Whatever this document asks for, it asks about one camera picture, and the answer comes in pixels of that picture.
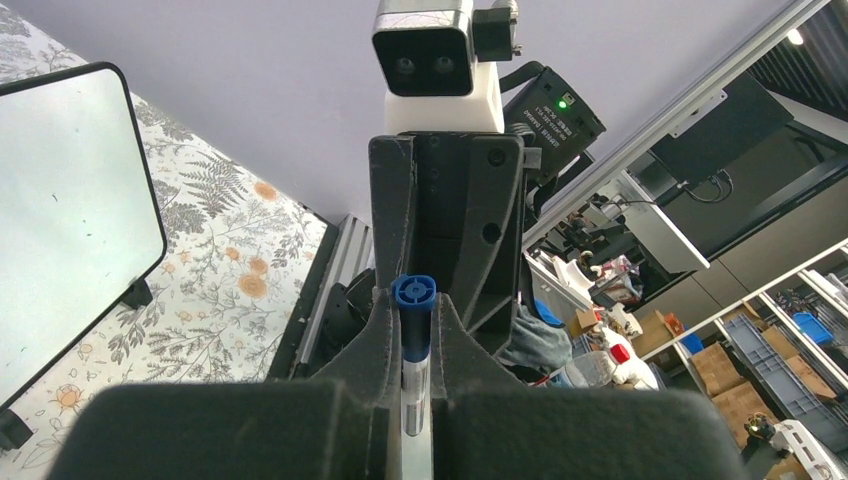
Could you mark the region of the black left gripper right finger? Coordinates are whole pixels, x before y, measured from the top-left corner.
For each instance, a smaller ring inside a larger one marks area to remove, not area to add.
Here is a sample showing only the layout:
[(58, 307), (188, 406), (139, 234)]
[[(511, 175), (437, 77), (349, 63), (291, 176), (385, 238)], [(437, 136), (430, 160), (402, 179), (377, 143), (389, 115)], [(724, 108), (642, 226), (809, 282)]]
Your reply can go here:
[(461, 391), (435, 416), (437, 479), (746, 479), (703, 396), (663, 390)]

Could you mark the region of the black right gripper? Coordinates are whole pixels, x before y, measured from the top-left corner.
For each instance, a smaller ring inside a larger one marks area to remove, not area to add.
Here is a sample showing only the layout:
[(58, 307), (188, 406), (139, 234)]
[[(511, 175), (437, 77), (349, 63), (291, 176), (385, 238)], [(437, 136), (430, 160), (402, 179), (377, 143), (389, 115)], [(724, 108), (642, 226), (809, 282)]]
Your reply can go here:
[[(532, 139), (407, 132), (369, 142), (376, 283), (428, 275), (441, 292), (432, 323), (437, 405), (524, 392), (491, 355), (508, 344), (517, 311), (526, 173), (540, 160)], [(367, 411), (398, 424), (401, 363), (398, 309), (379, 289), (363, 330), (312, 378), (343, 383)]]

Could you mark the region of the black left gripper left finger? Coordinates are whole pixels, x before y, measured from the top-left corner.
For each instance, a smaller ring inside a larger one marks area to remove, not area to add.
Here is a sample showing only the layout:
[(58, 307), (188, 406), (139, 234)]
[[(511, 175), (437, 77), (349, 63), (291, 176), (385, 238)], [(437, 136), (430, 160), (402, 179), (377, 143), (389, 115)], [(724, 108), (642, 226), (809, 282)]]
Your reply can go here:
[(385, 443), (337, 382), (135, 384), (82, 411), (50, 479), (383, 479)]

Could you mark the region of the blue capped whiteboard marker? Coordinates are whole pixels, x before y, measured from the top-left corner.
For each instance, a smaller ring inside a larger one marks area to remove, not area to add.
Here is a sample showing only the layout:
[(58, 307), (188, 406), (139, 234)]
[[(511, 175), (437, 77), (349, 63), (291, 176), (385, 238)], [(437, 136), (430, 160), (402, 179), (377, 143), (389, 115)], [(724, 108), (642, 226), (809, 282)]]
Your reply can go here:
[(401, 275), (392, 284), (401, 334), (402, 477), (434, 477), (430, 403), (431, 315), (435, 281)]

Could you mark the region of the white whiteboard black frame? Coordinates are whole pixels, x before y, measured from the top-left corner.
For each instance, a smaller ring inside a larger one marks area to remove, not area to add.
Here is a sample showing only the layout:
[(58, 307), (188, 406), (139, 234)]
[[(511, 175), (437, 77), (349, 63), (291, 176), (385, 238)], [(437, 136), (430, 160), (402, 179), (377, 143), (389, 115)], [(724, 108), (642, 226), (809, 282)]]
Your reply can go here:
[(136, 283), (167, 239), (126, 78), (89, 63), (1, 88), (1, 403)]

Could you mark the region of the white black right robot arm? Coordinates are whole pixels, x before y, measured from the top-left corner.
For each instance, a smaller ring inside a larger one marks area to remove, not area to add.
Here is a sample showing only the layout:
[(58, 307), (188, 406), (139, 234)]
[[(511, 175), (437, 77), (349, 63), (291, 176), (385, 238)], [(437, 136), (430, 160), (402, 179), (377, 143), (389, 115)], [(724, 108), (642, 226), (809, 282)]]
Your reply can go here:
[(327, 479), (398, 479), (402, 427), (437, 479), (745, 479), (718, 411), (683, 392), (531, 387), (495, 360), (510, 339), (531, 156), (550, 171), (603, 131), (544, 70), (505, 110), (509, 131), (405, 127), (369, 145), (375, 302), (319, 376), (332, 412)]

